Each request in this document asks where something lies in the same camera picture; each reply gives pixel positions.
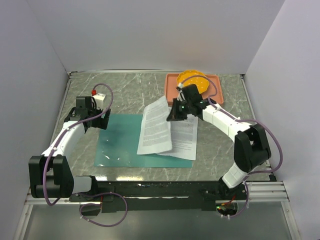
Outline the teal file folder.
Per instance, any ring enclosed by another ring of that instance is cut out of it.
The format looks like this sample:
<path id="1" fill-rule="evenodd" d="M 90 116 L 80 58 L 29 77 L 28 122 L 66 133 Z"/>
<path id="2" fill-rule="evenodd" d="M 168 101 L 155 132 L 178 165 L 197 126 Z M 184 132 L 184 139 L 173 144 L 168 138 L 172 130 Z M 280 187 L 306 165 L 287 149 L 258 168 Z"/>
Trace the teal file folder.
<path id="1" fill-rule="evenodd" d="M 95 167 L 191 168 L 191 160 L 158 154 L 138 155 L 141 114 L 112 114 L 106 130 L 99 131 Z"/>

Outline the printed paper sheet top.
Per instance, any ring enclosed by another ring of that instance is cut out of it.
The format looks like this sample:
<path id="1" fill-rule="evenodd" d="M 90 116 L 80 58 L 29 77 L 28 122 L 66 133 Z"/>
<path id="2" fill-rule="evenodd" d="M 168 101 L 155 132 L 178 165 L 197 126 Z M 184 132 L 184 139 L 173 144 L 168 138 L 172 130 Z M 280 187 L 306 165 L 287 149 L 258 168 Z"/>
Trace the printed paper sheet top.
<path id="1" fill-rule="evenodd" d="M 143 110 L 138 155 L 159 154 L 172 150 L 170 110 L 165 96 L 147 105 Z"/>

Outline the printed paper sheet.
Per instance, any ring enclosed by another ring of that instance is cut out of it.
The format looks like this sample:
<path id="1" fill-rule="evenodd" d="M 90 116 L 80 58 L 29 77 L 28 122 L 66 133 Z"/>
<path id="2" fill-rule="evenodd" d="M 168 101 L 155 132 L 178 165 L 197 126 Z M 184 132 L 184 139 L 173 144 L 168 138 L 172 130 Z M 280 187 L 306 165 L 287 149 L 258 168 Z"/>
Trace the printed paper sheet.
<path id="1" fill-rule="evenodd" d="M 159 155 L 195 161 L 197 151 L 198 118 L 189 114 L 186 120 L 170 123 L 172 149 Z"/>
<path id="2" fill-rule="evenodd" d="M 170 110 L 165 96 L 147 105 L 143 110 L 138 155 L 159 154 L 172 150 Z"/>

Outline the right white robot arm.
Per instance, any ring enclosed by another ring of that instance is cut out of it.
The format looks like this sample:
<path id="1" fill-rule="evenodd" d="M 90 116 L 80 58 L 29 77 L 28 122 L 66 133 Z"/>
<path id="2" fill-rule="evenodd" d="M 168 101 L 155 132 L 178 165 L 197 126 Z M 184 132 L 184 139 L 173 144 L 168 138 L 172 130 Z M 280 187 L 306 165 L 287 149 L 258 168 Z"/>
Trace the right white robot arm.
<path id="1" fill-rule="evenodd" d="M 173 99 L 168 122 L 184 121 L 189 115 L 199 118 L 228 136 L 234 145 L 234 163 L 220 178 L 218 193 L 223 199 L 236 194 L 236 187 L 249 173 L 271 157 L 265 128 L 259 124 L 242 121 L 224 110 L 211 98 L 204 99 L 195 84 L 179 84 L 178 97 Z"/>

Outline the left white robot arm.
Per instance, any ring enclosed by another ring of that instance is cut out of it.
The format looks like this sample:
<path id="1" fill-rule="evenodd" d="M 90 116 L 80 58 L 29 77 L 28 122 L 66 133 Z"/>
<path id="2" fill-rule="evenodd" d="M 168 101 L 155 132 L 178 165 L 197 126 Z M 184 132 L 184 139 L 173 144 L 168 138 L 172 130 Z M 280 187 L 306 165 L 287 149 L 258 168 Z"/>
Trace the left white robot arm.
<path id="1" fill-rule="evenodd" d="M 64 119 L 62 129 L 52 144 L 28 162 L 30 191 L 33 198 L 44 198 L 44 182 L 48 198 L 69 198 L 81 193 L 87 201 L 94 201 L 99 188 L 92 176 L 74 176 L 68 158 L 89 128 L 105 130 L 111 110 L 103 112 L 106 96 L 78 96 Z"/>

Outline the pink rectangular tray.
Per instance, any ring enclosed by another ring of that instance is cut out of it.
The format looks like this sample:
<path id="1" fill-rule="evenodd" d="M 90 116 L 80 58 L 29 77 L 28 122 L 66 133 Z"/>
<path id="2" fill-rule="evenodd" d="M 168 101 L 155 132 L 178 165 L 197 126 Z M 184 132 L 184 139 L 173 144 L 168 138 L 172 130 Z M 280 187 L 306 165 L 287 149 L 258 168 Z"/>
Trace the pink rectangular tray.
<path id="1" fill-rule="evenodd" d="M 169 106 L 172 105 L 173 99 L 177 98 L 179 94 L 179 91 L 177 90 L 178 75 L 178 73 L 168 73 L 165 79 L 164 94 Z M 215 85 L 216 88 L 212 83 L 209 82 L 207 91 L 201 94 L 202 98 L 206 99 L 210 96 L 210 98 L 216 101 L 218 104 L 223 104 L 224 97 L 219 77 L 214 74 L 206 74 L 206 77 L 210 79 L 210 81 Z"/>

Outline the orange dotted plate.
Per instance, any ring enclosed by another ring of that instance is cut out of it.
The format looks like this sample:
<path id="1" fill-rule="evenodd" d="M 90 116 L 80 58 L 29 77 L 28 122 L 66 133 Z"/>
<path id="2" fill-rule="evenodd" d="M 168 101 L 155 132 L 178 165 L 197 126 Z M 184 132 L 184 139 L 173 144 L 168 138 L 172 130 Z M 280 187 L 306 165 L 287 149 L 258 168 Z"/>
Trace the orange dotted plate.
<path id="1" fill-rule="evenodd" d="M 177 79 L 177 86 L 178 87 L 186 87 L 192 84 L 197 86 L 198 92 L 203 94 L 208 90 L 209 81 L 206 79 L 206 75 L 197 70 L 185 70 L 181 72 Z"/>

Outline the printed paper sheet bottom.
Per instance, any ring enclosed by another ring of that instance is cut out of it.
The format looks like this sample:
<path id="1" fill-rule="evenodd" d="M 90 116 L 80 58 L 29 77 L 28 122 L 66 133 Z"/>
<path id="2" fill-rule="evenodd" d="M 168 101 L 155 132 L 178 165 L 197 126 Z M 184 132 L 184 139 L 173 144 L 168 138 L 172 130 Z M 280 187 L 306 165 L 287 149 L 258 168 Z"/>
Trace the printed paper sheet bottom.
<path id="1" fill-rule="evenodd" d="M 186 120 L 170 123 L 172 149 L 159 155 L 195 161 L 197 151 L 198 118 L 189 114 Z"/>

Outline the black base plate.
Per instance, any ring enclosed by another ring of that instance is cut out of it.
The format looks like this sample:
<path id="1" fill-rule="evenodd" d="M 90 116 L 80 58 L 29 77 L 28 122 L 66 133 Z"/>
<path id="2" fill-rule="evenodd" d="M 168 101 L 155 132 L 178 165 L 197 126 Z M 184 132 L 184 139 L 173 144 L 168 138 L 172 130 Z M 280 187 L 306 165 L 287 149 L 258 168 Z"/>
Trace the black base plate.
<path id="1" fill-rule="evenodd" d="M 245 200 L 243 184 L 233 189 L 220 181 L 97 181 L 88 192 L 75 193 L 73 203 L 101 204 L 103 213 L 117 211 L 215 211 L 216 202 Z"/>

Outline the aluminium frame rail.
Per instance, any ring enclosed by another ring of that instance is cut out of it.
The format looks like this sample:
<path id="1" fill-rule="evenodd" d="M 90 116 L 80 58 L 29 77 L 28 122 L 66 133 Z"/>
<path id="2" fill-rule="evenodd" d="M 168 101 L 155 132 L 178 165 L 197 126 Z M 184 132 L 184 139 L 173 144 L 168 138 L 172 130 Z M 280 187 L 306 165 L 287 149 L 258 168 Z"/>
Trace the aluminium frame rail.
<path id="1" fill-rule="evenodd" d="M 233 189 L 223 187 L 218 181 L 98 181 L 93 185 L 93 192 L 117 193 L 127 201 L 130 199 L 187 199 L 200 198 L 223 203 L 233 200 L 243 202 L 288 202 L 289 197 L 282 182 L 251 181 Z"/>

